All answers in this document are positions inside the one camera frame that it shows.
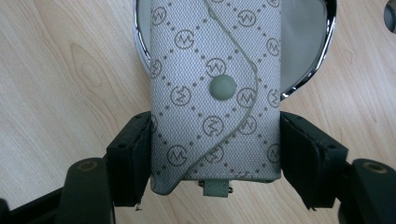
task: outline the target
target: screw hole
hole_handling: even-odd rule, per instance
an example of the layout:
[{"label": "screw hole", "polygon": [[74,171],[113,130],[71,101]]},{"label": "screw hole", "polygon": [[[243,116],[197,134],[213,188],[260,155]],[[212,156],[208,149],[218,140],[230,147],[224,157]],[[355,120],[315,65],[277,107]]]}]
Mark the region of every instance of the screw hole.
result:
[{"label": "screw hole", "polygon": [[82,172],[88,172],[95,169],[98,166],[96,161],[84,161],[78,166],[78,169]]},{"label": "screw hole", "polygon": [[124,147],[127,147],[125,143],[119,144],[119,148],[124,148]]},{"label": "screw hole", "polygon": [[371,171],[371,172],[374,172],[374,173],[381,174],[381,175],[382,175],[382,174],[386,174],[386,173],[388,172],[387,168],[385,168],[385,167],[382,166],[382,165],[373,163],[373,162],[366,162],[366,163],[363,164],[363,166],[364,166],[367,170],[369,170],[369,171]]},{"label": "screw hole", "polygon": [[203,188],[205,186],[205,181],[204,180],[199,180],[198,181],[198,186]]}]

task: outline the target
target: gray monogram pouch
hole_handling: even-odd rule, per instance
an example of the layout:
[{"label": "gray monogram pouch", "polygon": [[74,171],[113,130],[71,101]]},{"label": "gray monogram pouch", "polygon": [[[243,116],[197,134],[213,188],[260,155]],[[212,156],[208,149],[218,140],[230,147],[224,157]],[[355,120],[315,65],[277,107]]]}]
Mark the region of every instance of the gray monogram pouch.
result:
[{"label": "gray monogram pouch", "polygon": [[153,0],[151,188],[271,181],[279,163],[279,0]]}]

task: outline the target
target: round gray button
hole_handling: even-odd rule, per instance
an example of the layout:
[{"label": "round gray button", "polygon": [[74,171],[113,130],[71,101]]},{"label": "round gray button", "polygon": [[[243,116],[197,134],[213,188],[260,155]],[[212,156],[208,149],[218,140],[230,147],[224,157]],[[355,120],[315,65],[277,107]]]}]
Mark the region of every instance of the round gray button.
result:
[{"label": "round gray button", "polygon": [[213,78],[210,82],[210,94],[213,98],[221,101],[231,99],[236,92],[236,83],[232,77],[220,75]]}]

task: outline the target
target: wooden table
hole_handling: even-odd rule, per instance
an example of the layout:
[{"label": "wooden table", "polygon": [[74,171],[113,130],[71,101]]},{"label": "wooden table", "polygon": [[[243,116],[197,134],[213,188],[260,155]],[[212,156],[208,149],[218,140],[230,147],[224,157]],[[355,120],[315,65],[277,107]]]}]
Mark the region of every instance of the wooden table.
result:
[{"label": "wooden table", "polygon": [[[348,160],[396,167],[396,35],[387,0],[339,1],[329,55],[282,102],[350,148]],[[61,187],[76,161],[102,157],[137,113],[150,110],[149,76],[134,46],[131,0],[0,1],[0,197],[11,208]],[[192,182],[118,208],[119,223],[337,223],[334,209],[307,211],[282,178],[234,182],[229,199]]]}]

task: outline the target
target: logo print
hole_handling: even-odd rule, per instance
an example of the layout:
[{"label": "logo print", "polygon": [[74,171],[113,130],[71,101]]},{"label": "logo print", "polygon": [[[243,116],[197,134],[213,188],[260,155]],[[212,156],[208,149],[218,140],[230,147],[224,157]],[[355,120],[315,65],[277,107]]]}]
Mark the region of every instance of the logo print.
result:
[{"label": "logo print", "polygon": [[157,132],[158,120],[154,115],[151,115],[151,133]]},{"label": "logo print", "polygon": [[211,116],[204,120],[203,129],[209,137],[219,136],[224,129],[224,123],[219,117]]},{"label": "logo print", "polygon": [[210,77],[224,75],[227,71],[227,65],[220,58],[214,58],[206,63],[206,73]]},{"label": "logo print", "polygon": [[271,38],[267,41],[267,50],[270,54],[277,56],[280,53],[280,45],[277,40]]},{"label": "logo print", "polygon": [[280,146],[278,144],[271,145],[267,151],[267,158],[272,163],[280,161]]},{"label": "logo print", "polygon": [[267,0],[271,7],[279,7],[279,0]]},{"label": "logo print", "polygon": [[159,60],[155,60],[152,64],[151,64],[151,78],[156,78],[158,77],[161,72],[163,71],[163,64],[159,61]]},{"label": "logo print", "polygon": [[253,26],[256,24],[256,20],[256,15],[250,10],[243,10],[238,14],[238,22],[241,26]]},{"label": "logo print", "polygon": [[183,146],[174,146],[169,148],[167,153],[169,163],[174,166],[181,166],[186,163],[187,150]]},{"label": "logo print", "polygon": [[213,164],[222,161],[223,157],[224,157],[224,149],[222,147],[216,147],[215,149],[213,149],[213,151],[206,154],[205,160]]},{"label": "logo print", "polygon": [[190,30],[182,30],[175,36],[175,44],[180,49],[189,49],[194,44],[194,33]]},{"label": "logo print", "polygon": [[244,108],[251,108],[256,102],[256,92],[251,88],[244,88],[236,95],[236,101]]},{"label": "logo print", "polygon": [[166,10],[163,7],[157,7],[151,14],[152,24],[157,26],[163,23],[166,19]]},{"label": "logo print", "polygon": [[249,171],[245,171],[245,172],[238,172],[234,175],[236,178],[247,178],[247,177],[253,177],[253,174]]},{"label": "logo print", "polygon": [[239,127],[239,132],[244,135],[249,135],[256,132],[256,129],[257,121],[253,117],[249,116],[247,117],[247,120],[245,120],[245,122],[243,122]]},{"label": "logo print", "polygon": [[191,100],[190,89],[185,86],[174,88],[171,93],[171,100],[174,105],[183,106],[188,104]]},{"label": "logo print", "polygon": [[278,90],[270,90],[267,95],[268,104],[273,108],[279,107],[280,94]]}]

